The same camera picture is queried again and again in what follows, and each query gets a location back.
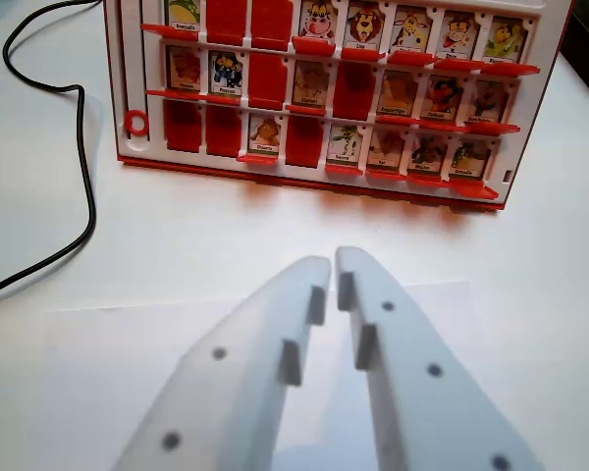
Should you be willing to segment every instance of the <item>red plastic ledge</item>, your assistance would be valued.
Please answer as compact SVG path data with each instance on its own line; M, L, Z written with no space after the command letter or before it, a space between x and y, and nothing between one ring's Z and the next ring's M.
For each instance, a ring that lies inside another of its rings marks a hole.
M479 71L484 67L484 62L469 61L467 59L439 59L434 64L435 69L442 69L444 71L462 71L471 72Z
M336 44L330 44L318 37L293 36L293 47L298 54L330 57L336 51Z
M239 162L246 164L259 164L259 165L275 165L277 163L277 156L267 156L260 154L245 154L238 158Z
M395 180L398 182L407 180L407 176L400 174L399 170L395 172L390 170L367 170L366 176L374 179Z
M387 62L398 66L423 67L436 61L437 58L433 54L425 52L395 51L389 56Z
M369 49L353 49L346 47L341 53L343 59L353 61L377 62L386 56L385 52L371 51Z
M480 74L491 74L494 76L518 77L532 76L539 74L541 69L536 66L525 64L511 64L509 62L498 62L496 64L484 64Z
M286 109L302 115L325 116L325 108L312 108L311 106L286 105Z
M362 172L357 167L349 165L325 164L325 172L329 174L348 174L348 175L362 175Z
M199 101L204 100L207 103L214 103L216 105L234 105L240 106L241 100L234 96L221 95L202 95L193 91L178 91L166 88L165 90L146 90L149 95L164 96L166 98L175 98L178 100Z
M144 31L154 32L169 39L180 39L182 41L198 40L198 31L183 31L181 29L175 29L172 26L163 25L142 25L141 28Z

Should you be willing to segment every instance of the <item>black wire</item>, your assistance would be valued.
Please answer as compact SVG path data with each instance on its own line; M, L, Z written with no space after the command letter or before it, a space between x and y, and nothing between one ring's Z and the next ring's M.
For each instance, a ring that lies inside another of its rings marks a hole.
M94 193L91 187L91 181L89 179L87 160L85 159L85 147L82 140L82 121L83 108L85 103L85 89L78 83L74 85L54 86L26 77L25 75L21 74L20 71L18 71L15 67L13 67L13 64L11 64L11 59L9 58L9 50L11 49L13 41L15 41L15 39L24 30L24 28L27 27L33 20L40 17L41 15L63 7L99 3L100 1L101 0L70 0L67 2L59 2L55 3L54 5L48 5L47 7L43 7L37 10L36 12L28 15L11 33L7 41L4 43L4 47L2 48L2 58L4 59L4 63L6 64L7 68L11 71L11 73L14 76L16 76L24 83L27 83L28 85L33 86L35 88L39 88L40 90L49 91L51 93L66 93L75 90L79 93L79 100L77 103L77 149L79 151L80 172L82 174L82 182L85 187L85 195L87 197L87 209L89 212L89 218L87 220L87 226L85 227L85 230L72 243L65 246L58 252L50 255L48 258L41 260L40 262L37 262L34 265L24 270L21 270L19 273L16 273L15 275L12 275L9 278L3 280L2 282L0 282L0 290L6 288L7 286L15 283L18 280L21 280L22 278L32 275L33 273L41 270L42 268L47 267L48 265L56 262L62 257L65 257L70 252L72 252L82 244L86 243L87 240L94 233L94 228L96 227L96 203L94 202Z

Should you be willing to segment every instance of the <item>cartoon character picture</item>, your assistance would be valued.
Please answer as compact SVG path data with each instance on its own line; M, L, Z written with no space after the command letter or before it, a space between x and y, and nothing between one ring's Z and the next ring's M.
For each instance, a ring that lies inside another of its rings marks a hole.
M211 51L210 93L242 95L242 62L233 52Z
M393 23L390 52L425 52L430 37L432 20L425 14L425 8L398 6Z
M345 47L377 51L382 39L384 14L377 3L349 2Z
M248 124L248 148L253 153L279 154L281 126L269 115L251 114Z
M468 123L498 123L506 108L507 98L503 83L478 80L465 120Z
M519 62L526 31L520 19L495 17L484 48L483 62Z
M200 90L200 59L190 47L167 46L168 86Z
M456 77L430 77L421 118L453 120L461 95Z
M200 30L199 0L166 0L166 25L186 31Z
M376 129L371 135L366 168L399 170L402 152L403 139L398 131Z
M324 108L330 74L320 62L296 61L294 65L293 104Z
M446 12L436 48L440 59L471 59L478 37L478 25L472 13Z
M377 112L385 115L409 115L412 112L417 83L408 72L386 71Z
M455 150L450 177L482 179L491 150L482 140L463 140Z
M439 135L421 135L415 139L416 149L412 152L409 172L440 174L448 146Z
M312 0L301 2L299 36L327 39L334 43L336 35L337 12L331 0Z
M332 126L327 163L357 166L362 136L357 126Z

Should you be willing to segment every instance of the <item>red plastic frame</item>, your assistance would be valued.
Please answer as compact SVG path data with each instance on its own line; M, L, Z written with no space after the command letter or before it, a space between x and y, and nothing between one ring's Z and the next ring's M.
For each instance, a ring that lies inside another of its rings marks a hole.
M160 162L155 160L135 159L118 155L118 160L127 165L136 167L147 167L162 170L172 170L176 172L190 172L201 175L212 175L230 179L251 180L265 184L287 184L290 186L301 186L311 189L325 189L337 191L346 194L367 195L383 199L414 201L425 204L439 204L452 207L473 208L476 210L497 211L505 208L505 203L484 203L482 201L467 201L462 199L441 198L438 196L427 196L423 194L402 193L398 191L388 191L385 189L364 188L361 186L351 186L348 184L310 182L307 180L298 180L285 177L275 177L272 175L251 174L248 172L239 172L235 170L212 169L208 167L198 167L186 164L173 164L169 162Z

